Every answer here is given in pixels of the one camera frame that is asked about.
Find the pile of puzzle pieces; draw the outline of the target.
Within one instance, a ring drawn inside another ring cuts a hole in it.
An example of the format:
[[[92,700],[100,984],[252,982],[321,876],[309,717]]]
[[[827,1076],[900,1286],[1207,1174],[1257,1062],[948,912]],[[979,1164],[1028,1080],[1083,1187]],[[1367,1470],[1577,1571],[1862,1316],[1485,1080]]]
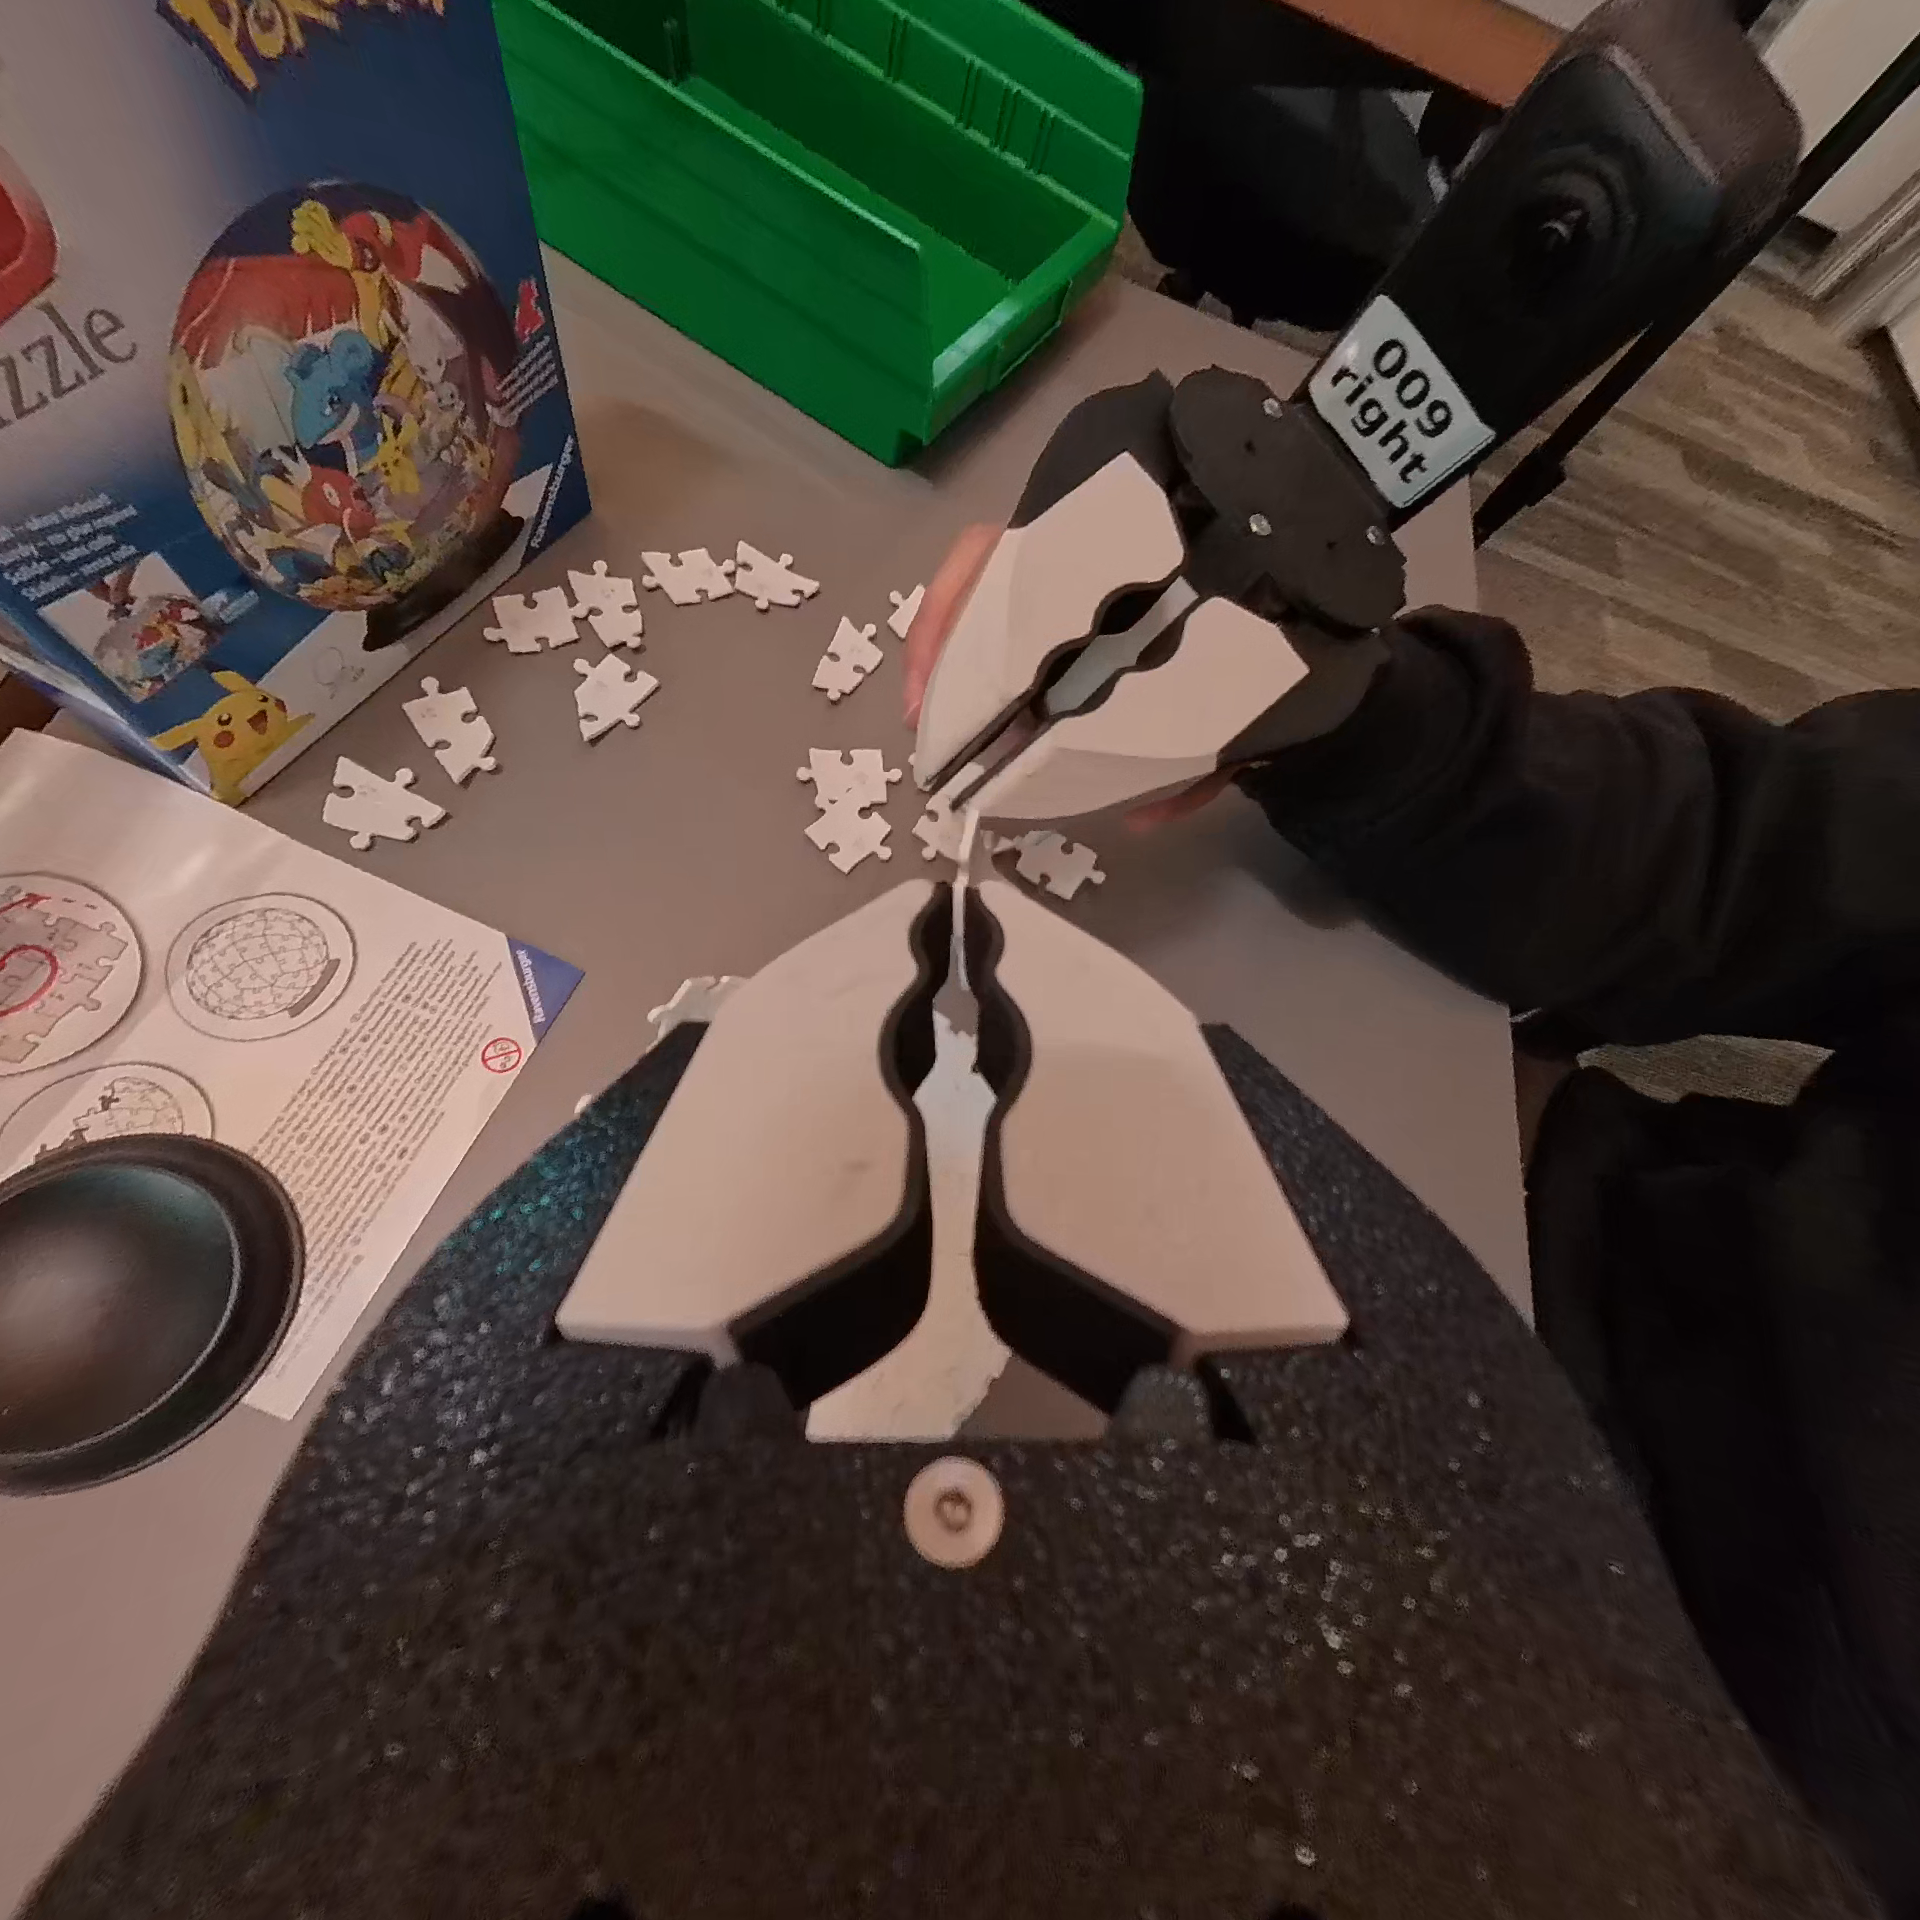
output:
[[[571,661],[573,708],[582,743],[636,728],[643,702],[659,691],[659,680],[634,661],[643,645],[641,589],[662,592],[679,607],[743,595],[757,611],[767,611],[799,607],[819,584],[799,575],[789,555],[770,558],[743,544],[733,563],[718,563],[703,548],[679,555],[644,552],[637,582],[596,559],[588,570],[571,570],[558,589],[501,595],[493,602],[486,638],[513,653],[545,656],[581,643],[582,634],[599,645],[599,656]],[[446,780],[461,781],[497,772],[493,731],[466,687],[446,687],[436,679],[423,679],[405,711]],[[815,810],[807,823],[807,839],[838,874],[851,874],[870,856],[891,855],[886,839],[891,828],[881,811],[900,786],[902,772],[891,767],[882,752],[809,749],[797,780]],[[348,839],[351,850],[365,853],[377,839],[414,842],[443,816],[443,810],[428,804],[405,772],[373,774],[355,760],[338,759],[321,816],[330,829]],[[1107,880],[1098,853],[1068,842],[1061,831],[971,829],[948,800],[930,800],[923,807],[915,836],[923,856],[961,856],[970,850],[989,856],[1010,855],[1022,880],[1062,900]]]

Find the large wooden table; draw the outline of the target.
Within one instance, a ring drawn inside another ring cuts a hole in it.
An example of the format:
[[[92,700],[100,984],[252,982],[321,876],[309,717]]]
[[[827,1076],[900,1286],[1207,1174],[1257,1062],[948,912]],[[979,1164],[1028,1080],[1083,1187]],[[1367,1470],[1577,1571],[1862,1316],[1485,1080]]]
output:
[[[1490,108],[1510,108],[1569,30],[1507,2],[1286,2]]]

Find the black ball stand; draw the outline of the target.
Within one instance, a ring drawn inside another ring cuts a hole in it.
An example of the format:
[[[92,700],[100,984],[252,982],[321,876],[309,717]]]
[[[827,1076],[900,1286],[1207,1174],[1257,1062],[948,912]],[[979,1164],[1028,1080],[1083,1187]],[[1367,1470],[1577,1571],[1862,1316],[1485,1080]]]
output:
[[[294,1198],[198,1136],[78,1143],[2,1184],[2,1492],[119,1482],[230,1412],[305,1284]]]

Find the person's right hand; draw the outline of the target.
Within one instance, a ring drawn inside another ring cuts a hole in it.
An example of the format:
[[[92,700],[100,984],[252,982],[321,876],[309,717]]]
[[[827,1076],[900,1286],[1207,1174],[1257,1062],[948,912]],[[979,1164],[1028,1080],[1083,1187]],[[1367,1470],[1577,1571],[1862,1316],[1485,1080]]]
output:
[[[988,567],[1001,528],[977,522],[951,544],[942,564],[923,589],[922,605],[908,628],[902,645],[902,720],[918,728],[922,708],[935,664],[947,647],[954,622],[965,613],[981,572]],[[1158,826],[1179,823],[1205,810],[1234,783],[1234,772],[1213,772],[1191,781],[1170,795],[1135,804],[1125,821],[1132,829],[1146,831]]]

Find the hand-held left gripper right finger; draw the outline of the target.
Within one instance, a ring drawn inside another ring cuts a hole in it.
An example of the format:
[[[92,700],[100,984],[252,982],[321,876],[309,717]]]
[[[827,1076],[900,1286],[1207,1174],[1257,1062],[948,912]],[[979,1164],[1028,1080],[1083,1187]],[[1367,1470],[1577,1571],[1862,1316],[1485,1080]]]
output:
[[[971,1260],[1013,1356],[1116,1412],[1143,1371],[1346,1335],[1210,1037],[1153,973],[983,880],[966,982],[991,1091]]]

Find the person's right forearm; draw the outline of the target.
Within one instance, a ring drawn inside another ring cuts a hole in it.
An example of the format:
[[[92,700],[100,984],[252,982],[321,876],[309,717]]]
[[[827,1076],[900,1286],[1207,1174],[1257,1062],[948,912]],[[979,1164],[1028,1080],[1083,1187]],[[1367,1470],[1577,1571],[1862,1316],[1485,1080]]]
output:
[[[1771,722],[1699,687],[1535,687],[1518,631],[1427,607],[1335,731],[1238,774],[1428,965],[1585,1040],[1916,1061],[1918,695]]]

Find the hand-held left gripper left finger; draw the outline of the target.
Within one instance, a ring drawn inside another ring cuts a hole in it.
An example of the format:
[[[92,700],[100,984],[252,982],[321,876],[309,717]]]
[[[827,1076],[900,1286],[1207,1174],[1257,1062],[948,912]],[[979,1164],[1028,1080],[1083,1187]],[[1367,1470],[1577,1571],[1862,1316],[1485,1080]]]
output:
[[[930,1296],[915,1093],[951,906],[900,882],[722,1002],[558,1308],[562,1336],[759,1367],[795,1408],[906,1341]]]

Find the black office chair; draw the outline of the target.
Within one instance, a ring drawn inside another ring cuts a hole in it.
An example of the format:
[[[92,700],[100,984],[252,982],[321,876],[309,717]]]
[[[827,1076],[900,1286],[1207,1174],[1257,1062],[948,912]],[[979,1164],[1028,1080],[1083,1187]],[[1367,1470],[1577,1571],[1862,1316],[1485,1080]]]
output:
[[[1340,332],[1436,206],[1404,94],[1428,77],[1292,6],[1134,4],[1132,226],[1172,294]]]

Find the blue puzzle box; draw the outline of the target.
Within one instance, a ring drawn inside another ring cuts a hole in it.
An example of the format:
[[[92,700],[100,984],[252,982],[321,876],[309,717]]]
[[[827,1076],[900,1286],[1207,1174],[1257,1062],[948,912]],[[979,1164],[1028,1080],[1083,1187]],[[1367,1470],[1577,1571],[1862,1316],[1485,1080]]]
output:
[[[491,4],[2,4],[4,672],[237,804],[588,515]]]

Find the white instruction leaflet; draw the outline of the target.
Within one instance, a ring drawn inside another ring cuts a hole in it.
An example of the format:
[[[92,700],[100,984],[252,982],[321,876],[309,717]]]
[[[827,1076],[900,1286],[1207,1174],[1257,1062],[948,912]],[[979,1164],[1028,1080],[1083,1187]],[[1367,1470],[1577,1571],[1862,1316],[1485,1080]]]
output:
[[[165,774],[2,749],[2,1168],[205,1136],[289,1190],[291,1335],[247,1404],[293,1419],[581,971]]]

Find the person's dark clothing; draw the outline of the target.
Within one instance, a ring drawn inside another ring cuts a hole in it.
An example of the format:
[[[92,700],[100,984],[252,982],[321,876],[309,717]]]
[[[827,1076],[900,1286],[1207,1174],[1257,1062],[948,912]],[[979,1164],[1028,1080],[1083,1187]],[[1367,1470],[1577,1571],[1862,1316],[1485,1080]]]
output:
[[[1788,1106],[1574,1070],[1527,1158],[1542,1341],[1775,1768],[1918,1904],[1918,1132],[1907,1035]]]

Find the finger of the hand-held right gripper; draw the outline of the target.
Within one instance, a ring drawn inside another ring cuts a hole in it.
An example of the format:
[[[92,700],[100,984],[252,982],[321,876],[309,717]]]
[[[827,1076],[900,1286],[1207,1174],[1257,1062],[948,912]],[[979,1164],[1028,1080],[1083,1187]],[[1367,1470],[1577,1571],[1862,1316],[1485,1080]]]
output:
[[[1283,626],[1210,596],[1183,616],[1164,662],[1121,672],[1093,706],[1052,720],[985,780],[977,816],[1044,826],[1198,783],[1307,674]]]
[[[1086,648],[1126,595],[1146,613],[1139,645],[1187,613],[1183,533],[1162,479],[1111,456],[1044,511],[1007,526],[955,611],[918,708],[916,783],[935,790],[979,757],[1042,691],[1049,668]]]

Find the green storage bin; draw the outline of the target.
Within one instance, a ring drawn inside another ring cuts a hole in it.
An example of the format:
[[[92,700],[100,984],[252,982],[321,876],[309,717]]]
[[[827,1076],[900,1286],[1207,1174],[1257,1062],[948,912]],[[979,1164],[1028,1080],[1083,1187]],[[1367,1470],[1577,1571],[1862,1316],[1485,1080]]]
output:
[[[1114,258],[1141,83],[1028,4],[493,18],[540,238],[886,466]]]

